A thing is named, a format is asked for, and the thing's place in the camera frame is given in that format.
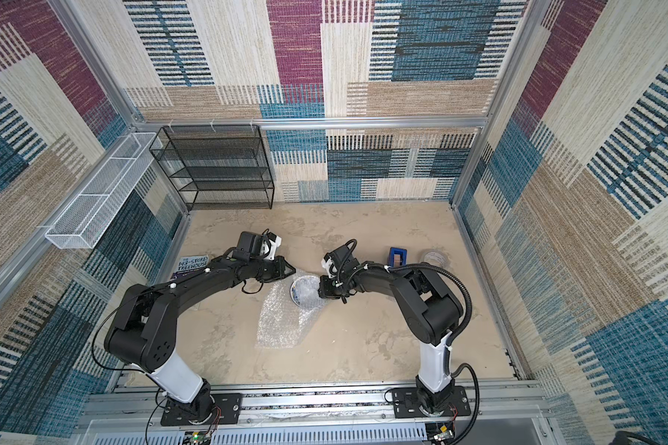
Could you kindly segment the blue patterned ceramic bowl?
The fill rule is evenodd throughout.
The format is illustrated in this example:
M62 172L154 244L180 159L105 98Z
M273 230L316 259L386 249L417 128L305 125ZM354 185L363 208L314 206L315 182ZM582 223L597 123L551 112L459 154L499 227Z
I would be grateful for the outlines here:
M299 276L293 280L289 294L294 304L303 310L313 310L321 302L320 279L317 276Z

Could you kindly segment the clear bubble wrap sheet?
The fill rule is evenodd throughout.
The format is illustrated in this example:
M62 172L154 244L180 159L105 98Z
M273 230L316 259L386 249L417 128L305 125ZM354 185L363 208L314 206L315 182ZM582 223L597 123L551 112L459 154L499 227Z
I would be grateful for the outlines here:
M326 307L322 300L313 310L297 307L289 290L293 280L299 276L314 276L296 272L293 276L274 283L263 301L257 331L257 345L266 349L291 349L301 344L319 315Z

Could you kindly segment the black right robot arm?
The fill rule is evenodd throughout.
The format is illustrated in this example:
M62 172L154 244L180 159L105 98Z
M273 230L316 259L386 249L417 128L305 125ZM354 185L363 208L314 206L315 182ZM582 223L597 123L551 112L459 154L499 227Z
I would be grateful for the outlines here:
M406 325L420 345L420 367L416 377L419 409L439 415L448 409L455 389L450 371L450 347L469 324L464 307L471 304L469 292L458 278L448 276L463 295L461 302L443 278L447 270L428 263L391 267L366 261L339 274L319 277L318 296L323 300L347 301L356 293L375 292L392 297Z

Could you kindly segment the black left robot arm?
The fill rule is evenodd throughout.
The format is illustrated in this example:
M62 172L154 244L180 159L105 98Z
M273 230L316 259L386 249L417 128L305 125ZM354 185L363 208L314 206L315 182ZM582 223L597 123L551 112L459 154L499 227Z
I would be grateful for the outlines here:
M205 380L176 353L179 316L213 294L247 280L267 284L295 272L282 256L248 261L221 256L178 280L152 287L134 285L127 289L113 316L104 348L147 374L173 400L190 404L200 397Z

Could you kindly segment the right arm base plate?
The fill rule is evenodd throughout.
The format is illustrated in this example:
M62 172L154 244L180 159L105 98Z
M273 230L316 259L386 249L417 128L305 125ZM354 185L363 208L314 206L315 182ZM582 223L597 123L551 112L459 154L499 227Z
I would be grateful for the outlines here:
M425 387L393 388L384 392L384 400L393 406L395 418L470 416L467 391L448 385L440 392Z

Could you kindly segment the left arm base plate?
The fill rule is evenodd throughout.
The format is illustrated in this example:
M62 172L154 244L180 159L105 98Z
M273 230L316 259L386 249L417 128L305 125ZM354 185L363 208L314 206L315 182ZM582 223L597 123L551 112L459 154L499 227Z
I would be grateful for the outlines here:
M197 396L191 403L178 402L167 397L161 426L221 426L235 425L243 395L241 393L215 393L208 397Z

